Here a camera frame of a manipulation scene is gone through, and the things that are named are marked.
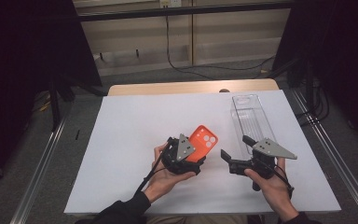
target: white paper sheet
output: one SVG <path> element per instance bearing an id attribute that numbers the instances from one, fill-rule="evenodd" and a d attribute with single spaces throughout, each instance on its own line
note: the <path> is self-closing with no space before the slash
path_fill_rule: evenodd
<path id="1" fill-rule="evenodd" d="M 153 148 L 168 137 L 191 135 L 201 124 L 219 142 L 199 175 L 181 182 L 147 210 L 150 215 L 238 214 L 271 212 L 252 180 L 228 172 L 220 148 L 233 159 L 241 151 L 230 114 L 233 95 L 257 94 L 277 142 L 295 153 L 286 172 L 296 189 L 300 211 L 331 212 L 340 207 L 282 91 L 109 96 L 89 140 L 65 208 L 67 214 L 99 213 L 117 200 L 127 201 L 151 169 Z"/>

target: black sleeve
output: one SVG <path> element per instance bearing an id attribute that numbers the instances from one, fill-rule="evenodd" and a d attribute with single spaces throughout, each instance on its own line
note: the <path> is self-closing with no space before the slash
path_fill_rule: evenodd
<path id="1" fill-rule="evenodd" d="M 285 222 L 284 224 L 322 224 L 322 223 L 318 221 L 309 220 L 307 215 L 305 215 L 305 213 L 300 212 L 298 216 Z"/>
<path id="2" fill-rule="evenodd" d="M 91 222 L 92 224 L 138 224 L 141 216 L 150 207 L 150 201 L 143 192 L 127 202 L 117 201 L 105 208 Z"/>

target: clear acrylic container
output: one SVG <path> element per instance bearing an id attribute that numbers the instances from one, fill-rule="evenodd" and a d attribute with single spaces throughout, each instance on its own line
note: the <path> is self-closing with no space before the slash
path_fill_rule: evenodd
<path id="1" fill-rule="evenodd" d="M 257 95 L 233 96 L 231 116 L 244 160 L 249 160 L 252 155 L 252 148 L 242 142 L 244 135 L 248 135 L 256 142 L 263 138 L 276 141 Z"/>

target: wire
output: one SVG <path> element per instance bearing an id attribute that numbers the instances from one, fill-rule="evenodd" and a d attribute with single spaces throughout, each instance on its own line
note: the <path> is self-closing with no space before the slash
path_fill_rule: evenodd
<path id="1" fill-rule="evenodd" d="M 321 100 L 321 97 L 320 97 L 320 89 L 321 89 L 321 87 L 319 86 L 319 87 L 314 87 L 314 88 L 317 88 L 317 93 L 316 94 L 318 96 L 316 105 L 314 105 L 312 108 L 308 109 L 307 111 L 305 111 L 303 113 L 295 114 L 297 119 L 300 119 L 301 117 L 303 117 L 306 114 L 310 114 L 311 112 L 314 112 L 315 110 L 319 109 L 319 107 L 321 105 L 323 107 L 322 100 Z"/>
<path id="2" fill-rule="evenodd" d="M 246 70 L 251 70 L 251 69 L 255 69 L 255 68 L 258 68 L 258 67 L 261 67 L 263 66 L 265 63 L 267 63 L 269 60 L 275 58 L 275 55 L 267 58 L 266 60 L 264 60 L 262 63 L 258 64 L 258 65 L 255 65 L 255 66 L 252 66 L 252 67 L 247 67 L 247 68 L 229 68 L 229 67 L 223 67 L 223 66 L 217 66 L 217 65 L 193 65 L 193 66 L 185 66 L 185 67 L 175 67 L 173 64 L 172 64 L 172 61 L 171 61 L 171 54 L 170 54 L 170 25 L 169 25 L 169 20 L 168 20 L 168 16 L 165 17 L 165 21 L 166 21 L 166 24 L 167 24 L 167 58 L 168 58 L 168 63 L 170 64 L 170 66 L 175 69 L 176 71 L 178 72 L 182 72 L 182 73 L 189 73 L 189 74 L 194 74 L 194 75 L 197 75 L 197 76 L 200 76 L 200 77 L 205 77 L 205 78 L 208 78 L 208 79 L 211 79 L 211 80 L 217 80 L 216 78 L 213 78 L 213 77 L 207 77 L 203 74 L 200 74 L 200 73 L 196 73 L 196 72 L 189 72 L 189 71 L 183 71 L 183 70 L 186 70 L 186 69 L 192 69 L 192 68 L 216 68 L 216 69 L 226 69 L 226 70 L 232 70 L 232 71 L 246 71 Z"/>
<path id="3" fill-rule="evenodd" d="M 300 124 L 300 127 L 304 127 L 306 125 L 309 125 L 309 124 L 315 124 L 315 123 L 319 123 L 321 122 L 322 120 L 326 119 L 329 114 L 330 114 L 330 103 L 329 103 L 329 100 L 328 100 L 328 97 L 327 97 L 327 94 L 325 92 L 325 90 L 322 88 L 322 86 L 320 86 L 320 89 L 323 91 L 324 93 L 324 100 L 325 100 L 325 104 L 326 104 L 326 111 L 324 112 L 324 104 L 323 104 L 323 101 L 322 101 L 322 96 L 320 95 L 319 93 L 319 96 L 320 97 L 320 101 L 321 101 L 321 110 L 320 112 L 315 116 L 315 118 L 312 118 L 310 120 L 307 120 L 303 123 Z"/>
<path id="4" fill-rule="evenodd" d="M 211 80 L 217 80 L 216 78 L 213 78 L 213 77 L 207 77 L 203 74 L 200 74 L 200 73 L 196 73 L 196 72 L 188 72 L 188 71 L 182 71 L 180 68 L 177 68 L 175 66 L 173 66 L 172 62 L 171 62 L 171 55 L 170 55 L 170 39 L 169 39 L 169 33 L 170 33 L 170 25 L 169 25 L 169 22 L 168 22 L 168 16 L 165 17 L 165 21 L 167 23 L 167 58 L 168 58 L 168 63 L 170 64 L 170 66 L 175 69 L 176 71 L 178 72 L 181 72 L 181 73 L 189 73 L 189 74 L 194 74 L 194 75 L 197 75 L 197 76 L 200 76 L 200 77 L 205 77 L 205 78 L 208 78 L 208 79 L 211 79 Z"/>
<path id="5" fill-rule="evenodd" d="M 152 168 L 152 170 L 149 172 L 149 174 L 144 178 L 144 181 L 141 183 L 141 185 L 138 187 L 138 189 L 135 191 L 135 194 L 134 194 L 134 196 L 135 195 L 137 195 L 139 192 L 141 192 L 141 190 L 144 188 L 144 186 L 146 185 L 146 183 L 150 180 L 150 178 L 155 174 L 155 173 L 157 173 L 158 171 L 161 171 L 161 170 L 163 170 L 163 169 L 166 169 L 166 167 L 165 168 L 163 168 L 163 169 L 159 169 L 159 170 L 157 170 L 156 172 L 155 172 L 155 170 L 156 170 L 156 168 L 157 168 L 157 166 L 158 166 L 158 163 L 161 161 L 161 158 L 162 158 L 162 156 L 165 154 L 165 152 L 167 151 L 166 149 L 167 148 L 169 148 L 170 147 L 170 142 L 172 141 L 172 138 L 170 137 L 169 139 L 168 139 L 168 144 L 167 144 L 167 146 L 162 150 L 162 152 L 159 154 L 159 156 L 158 156 L 158 159 L 156 160 L 156 163 L 154 164 L 154 166 L 153 166 L 153 168 Z"/>
<path id="6" fill-rule="evenodd" d="M 259 159 L 255 159 L 257 162 L 260 162 L 261 164 L 263 164 L 267 169 L 269 169 L 270 171 L 272 171 L 272 173 L 274 173 L 277 177 L 280 178 L 281 181 L 283 181 L 283 183 L 286 184 L 287 186 L 287 191 L 289 193 L 289 198 L 292 198 L 292 193 L 293 190 L 295 188 L 293 188 L 290 184 L 289 184 L 289 179 L 287 178 L 287 174 L 286 172 L 283 170 L 283 168 L 281 168 L 280 166 L 275 164 L 275 167 L 278 167 L 279 169 L 281 169 L 283 171 L 283 174 L 285 177 L 283 177 L 280 173 L 278 173 L 275 169 L 272 169 L 271 167 L 269 167 L 267 164 L 265 164 L 263 161 L 259 160 Z"/>

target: orange phone case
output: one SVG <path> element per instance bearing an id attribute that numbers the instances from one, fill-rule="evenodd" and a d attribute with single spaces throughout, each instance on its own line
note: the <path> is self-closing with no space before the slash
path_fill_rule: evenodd
<path id="1" fill-rule="evenodd" d="M 196 131 L 190 135 L 188 141 L 193 145 L 196 151 L 189 155 L 186 158 L 186 161 L 197 162 L 199 159 L 206 156 L 214 145 L 216 145 L 217 136 L 205 126 L 200 125 Z"/>

